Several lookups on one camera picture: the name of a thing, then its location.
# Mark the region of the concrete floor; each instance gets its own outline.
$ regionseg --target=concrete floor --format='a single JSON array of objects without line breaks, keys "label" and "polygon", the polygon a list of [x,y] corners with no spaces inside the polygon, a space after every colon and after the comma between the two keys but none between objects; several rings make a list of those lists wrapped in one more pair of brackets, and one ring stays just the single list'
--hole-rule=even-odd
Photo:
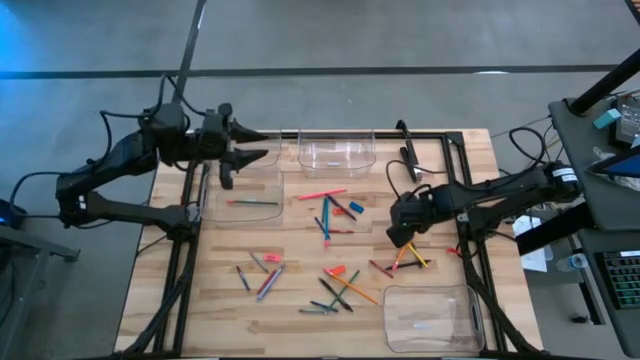
[{"label": "concrete floor", "polygon": [[[196,0],[0,0],[1,71],[177,70]],[[615,64],[640,46],[623,0],[209,0],[192,69],[328,66]],[[547,115],[546,104],[579,95],[603,73],[207,79],[187,82],[199,107],[231,102],[254,128],[488,128],[497,134]],[[0,197],[23,174],[71,170],[103,151],[100,109],[137,112],[157,79],[0,81]],[[625,88],[640,87],[634,78]],[[534,125],[544,131],[548,122]],[[135,130],[112,121],[114,137]],[[530,151],[536,143],[522,139]],[[506,136],[500,166],[527,160]],[[152,175],[105,186],[112,199],[142,202]],[[53,178],[27,182],[18,203],[54,213]],[[82,249],[54,260],[23,341],[21,359],[106,355],[115,341],[140,227],[64,230],[54,220],[26,229]],[[608,326],[571,324],[584,311],[575,285],[531,289],[545,348],[559,355],[625,359]],[[581,336],[596,334],[600,343]]]}]

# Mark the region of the blue object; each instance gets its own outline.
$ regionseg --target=blue object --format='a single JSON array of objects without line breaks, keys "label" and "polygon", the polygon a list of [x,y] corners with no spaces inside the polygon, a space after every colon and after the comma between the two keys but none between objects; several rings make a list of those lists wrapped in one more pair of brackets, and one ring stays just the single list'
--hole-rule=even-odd
[{"label": "blue object", "polygon": [[353,201],[349,204],[349,208],[357,212],[358,214],[362,214],[362,212],[364,211],[364,208],[362,206],[354,203]]},{"label": "blue object", "polygon": [[611,109],[606,113],[600,115],[600,117],[593,122],[593,126],[595,126],[598,129],[602,129],[605,126],[617,121],[621,117],[622,115],[617,109]]},{"label": "blue object", "polygon": [[330,240],[331,238],[329,237],[329,198],[327,198],[326,196],[324,197],[324,208],[323,210],[323,217],[324,217],[324,239],[325,240]]}]

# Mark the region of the clear plastic bin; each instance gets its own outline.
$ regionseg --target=clear plastic bin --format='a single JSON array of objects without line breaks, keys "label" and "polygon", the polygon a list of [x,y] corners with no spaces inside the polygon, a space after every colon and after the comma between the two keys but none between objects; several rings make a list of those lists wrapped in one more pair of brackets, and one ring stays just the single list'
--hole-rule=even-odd
[{"label": "clear plastic bin", "polygon": [[217,227],[277,225],[282,220],[284,181],[278,164],[233,173],[233,189],[224,190],[218,175],[208,180],[202,218]]},{"label": "clear plastic bin", "polygon": [[298,134],[298,162],[310,178],[365,177],[376,162],[373,130],[327,136]]},{"label": "clear plastic bin", "polygon": [[392,351],[477,352],[484,327],[476,293],[459,286],[390,286],[384,292],[384,328]]}]

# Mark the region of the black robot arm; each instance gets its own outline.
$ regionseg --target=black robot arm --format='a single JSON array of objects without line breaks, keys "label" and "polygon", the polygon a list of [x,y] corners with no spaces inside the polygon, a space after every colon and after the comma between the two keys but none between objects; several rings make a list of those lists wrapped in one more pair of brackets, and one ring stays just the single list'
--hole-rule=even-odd
[{"label": "black robot arm", "polygon": [[[455,217],[469,223],[469,238],[484,238],[506,217],[543,202],[570,202],[580,195],[573,170],[561,163],[471,186],[454,182],[426,187],[417,196],[415,191],[402,194],[391,206],[387,235],[396,247],[403,247],[416,232],[423,234],[433,224]],[[492,206],[478,206],[498,199],[502,200]]]},{"label": "black robot arm", "polygon": [[246,129],[232,118],[232,108],[222,104],[218,111],[207,110],[201,128],[188,130],[179,104],[162,104],[147,109],[138,119],[140,129],[113,147],[104,157],[87,161],[87,165],[60,175],[56,182],[56,199],[60,219],[65,226],[79,226],[98,219],[156,225],[169,239],[191,235],[192,221],[185,204],[163,209],[109,201],[94,190],[125,175],[141,175],[157,168],[158,161],[174,166],[179,161],[199,163],[219,160],[222,187],[233,188],[232,171],[239,171],[267,154],[267,150],[239,150],[231,141],[260,141],[266,136]]}]

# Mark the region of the wooden table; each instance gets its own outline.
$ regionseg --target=wooden table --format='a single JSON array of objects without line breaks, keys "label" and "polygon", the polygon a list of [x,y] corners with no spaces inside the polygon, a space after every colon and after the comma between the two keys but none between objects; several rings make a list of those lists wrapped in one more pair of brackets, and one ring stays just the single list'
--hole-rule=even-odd
[{"label": "wooden table", "polygon": [[[487,130],[461,130],[464,133],[473,181],[479,182],[498,176],[489,133]],[[361,270],[356,281],[358,287],[378,299],[390,285],[447,286],[465,284],[461,260],[445,250],[458,241],[453,221],[433,226],[426,234],[416,235],[418,251],[432,262],[428,269],[416,267],[398,270],[390,279],[368,264],[373,259],[383,265],[391,264],[397,254],[385,234],[389,226],[389,207],[395,200],[387,183],[384,167],[398,159],[399,140],[378,140],[377,161],[371,174],[361,179],[308,179],[297,161],[295,141],[283,143],[280,167],[284,174],[284,212],[277,229],[256,230],[219,229],[205,222],[200,236],[196,270],[191,291],[183,356],[206,357],[318,357],[318,356],[397,356],[386,344],[382,309],[359,295],[348,291],[345,299],[354,313],[340,311],[334,315],[304,315],[300,308],[308,308],[309,300],[328,302],[331,296],[318,283],[326,277],[323,267],[344,264],[347,276]],[[442,148],[439,141],[414,141],[420,165],[432,170],[444,170]],[[392,165],[391,176],[399,191],[413,189],[406,169]],[[161,166],[158,169],[152,206],[166,206],[179,202],[183,174]],[[212,176],[211,184],[217,183]],[[446,175],[425,174],[423,183],[446,183]],[[359,215],[355,234],[334,235],[331,246],[323,248],[313,216],[320,216],[322,201],[300,201],[300,194],[345,187],[348,192],[337,196],[345,204],[355,200],[365,207]],[[335,227],[348,226],[349,220],[331,218]],[[501,231],[510,232],[508,226]],[[155,228],[144,230],[140,246],[144,246],[162,232]],[[166,275],[171,243],[162,241],[149,248],[137,259],[123,318],[116,342],[116,350],[126,348],[147,325],[158,309]],[[500,237],[487,242],[493,279],[499,302],[515,326],[534,346],[541,348],[524,272],[515,243]],[[266,274],[257,267],[248,251],[278,253],[287,263],[267,298],[256,302],[255,290]],[[405,258],[412,260],[410,254]],[[251,285],[244,288],[235,265],[240,265]],[[341,286],[331,282],[336,288]],[[489,348],[493,346],[493,333],[488,311],[483,309],[485,334]],[[169,321],[168,335],[173,324]],[[425,356],[425,353],[402,354]]]}]

